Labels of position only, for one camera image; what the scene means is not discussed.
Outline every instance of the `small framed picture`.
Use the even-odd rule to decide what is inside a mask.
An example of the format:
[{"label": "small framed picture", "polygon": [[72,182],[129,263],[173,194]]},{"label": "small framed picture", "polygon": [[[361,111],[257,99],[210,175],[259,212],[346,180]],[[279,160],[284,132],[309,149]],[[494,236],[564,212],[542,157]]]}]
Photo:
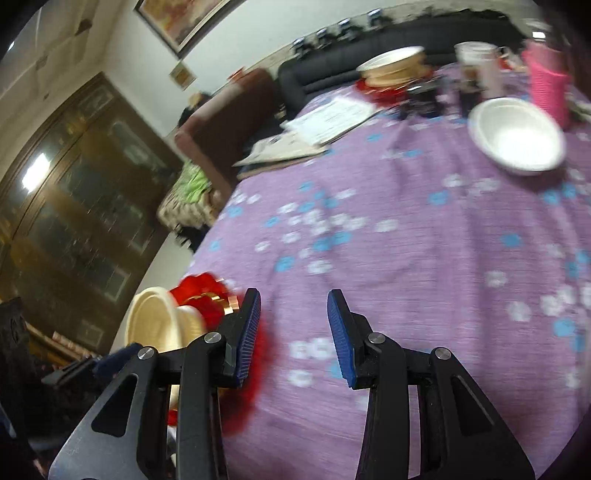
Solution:
[{"label": "small framed picture", "polygon": [[196,76],[193,75],[189,69],[183,65],[183,62],[179,62],[178,65],[170,72],[170,77],[174,80],[179,87],[183,90],[186,90],[189,85],[191,85],[194,81]]}]

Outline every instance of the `white plate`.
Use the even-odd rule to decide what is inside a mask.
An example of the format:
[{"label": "white plate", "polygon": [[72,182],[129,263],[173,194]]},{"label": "white plate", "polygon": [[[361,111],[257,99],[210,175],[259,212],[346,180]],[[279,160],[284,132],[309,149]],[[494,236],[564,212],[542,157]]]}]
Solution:
[{"label": "white plate", "polygon": [[359,67],[357,67],[357,71],[365,72],[378,67],[384,67],[385,65],[390,65],[391,63],[396,63],[400,60],[409,59],[413,55],[417,55],[424,50],[424,47],[403,47],[396,50],[387,51],[386,53],[382,53],[381,55],[378,55],[377,57],[362,63],[359,65]]}]

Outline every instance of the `ceiling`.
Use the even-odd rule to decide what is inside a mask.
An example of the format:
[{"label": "ceiling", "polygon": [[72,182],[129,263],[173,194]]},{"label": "ceiling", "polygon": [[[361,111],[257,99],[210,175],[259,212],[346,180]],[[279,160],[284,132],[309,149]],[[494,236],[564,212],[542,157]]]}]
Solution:
[{"label": "ceiling", "polygon": [[0,62],[0,130],[72,70],[101,61],[121,2],[49,0],[33,15]]}]

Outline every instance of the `pink cup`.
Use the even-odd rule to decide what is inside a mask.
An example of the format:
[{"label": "pink cup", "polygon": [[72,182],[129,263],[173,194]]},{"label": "pink cup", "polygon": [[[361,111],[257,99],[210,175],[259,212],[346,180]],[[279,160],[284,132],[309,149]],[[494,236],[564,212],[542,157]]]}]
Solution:
[{"label": "pink cup", "polygon": [[531,73],[532,103],[548,113],[562,128],[568,128],[570,112],[565,93],[570,76],[545,68],[529,52],[524,57]]},{"label": "pink cup", "polygon": [[566,72],[566,56],[564,52],[554,50],[543,42],[526,40],[527,51],[539,65],[553,72]]}]

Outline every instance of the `wall decoration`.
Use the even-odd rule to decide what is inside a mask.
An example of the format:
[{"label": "wall decoration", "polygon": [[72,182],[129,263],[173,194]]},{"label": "wall decoration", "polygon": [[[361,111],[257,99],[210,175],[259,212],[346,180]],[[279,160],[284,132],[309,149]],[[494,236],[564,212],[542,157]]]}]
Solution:
[{"label": "wall decoration", "polygon": [[170,72],[170,77],[174,80],[174,83],[176,83],[183,90],[186,90],[196,78],[196,76],[193,75],[181,61],[177,64],[173,71]]},{"label": "wall decoration", "polygon": [[135,10],[183,58],[243,0],[139,0]]}]

